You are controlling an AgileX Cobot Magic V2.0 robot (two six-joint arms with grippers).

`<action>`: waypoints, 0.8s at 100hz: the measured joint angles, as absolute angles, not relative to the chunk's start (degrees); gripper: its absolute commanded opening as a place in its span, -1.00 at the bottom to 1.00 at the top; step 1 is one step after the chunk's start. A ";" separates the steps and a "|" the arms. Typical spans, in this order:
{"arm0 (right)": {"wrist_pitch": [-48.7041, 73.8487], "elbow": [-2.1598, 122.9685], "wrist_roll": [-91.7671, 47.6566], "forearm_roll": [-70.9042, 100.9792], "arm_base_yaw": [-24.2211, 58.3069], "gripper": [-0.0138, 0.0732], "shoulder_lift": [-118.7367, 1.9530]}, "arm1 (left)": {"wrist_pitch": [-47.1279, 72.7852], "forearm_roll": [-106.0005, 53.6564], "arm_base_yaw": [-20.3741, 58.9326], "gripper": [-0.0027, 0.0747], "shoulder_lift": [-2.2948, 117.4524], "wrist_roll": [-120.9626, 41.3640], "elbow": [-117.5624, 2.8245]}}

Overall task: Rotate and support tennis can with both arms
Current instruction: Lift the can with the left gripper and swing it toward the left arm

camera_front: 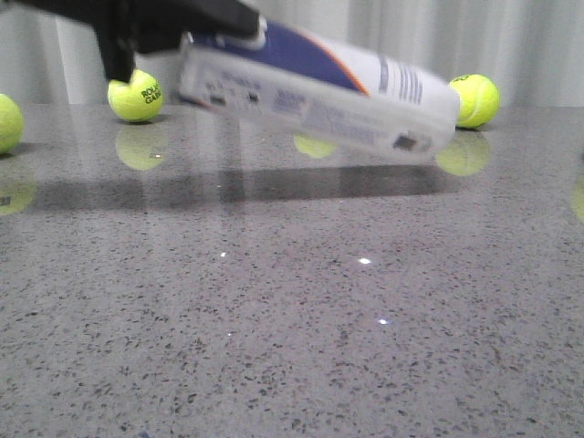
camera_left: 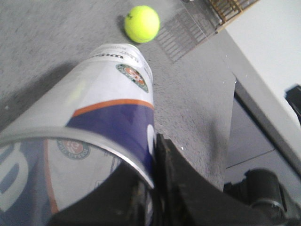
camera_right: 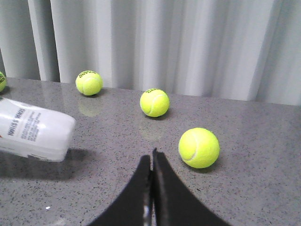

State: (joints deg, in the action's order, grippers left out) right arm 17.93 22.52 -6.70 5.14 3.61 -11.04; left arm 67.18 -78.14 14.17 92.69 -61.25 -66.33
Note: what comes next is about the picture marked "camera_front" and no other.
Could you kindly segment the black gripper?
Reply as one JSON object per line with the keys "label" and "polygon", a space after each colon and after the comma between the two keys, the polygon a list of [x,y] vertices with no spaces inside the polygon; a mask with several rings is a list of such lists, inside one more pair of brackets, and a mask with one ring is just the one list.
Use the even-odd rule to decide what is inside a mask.
{"label": "black gripper", "polygon": [[176,50],[186,32],[255,37],[259,13],[240,1],[30,0],[26,7],[92,27],[105,78],[128,82],[134,55]]}

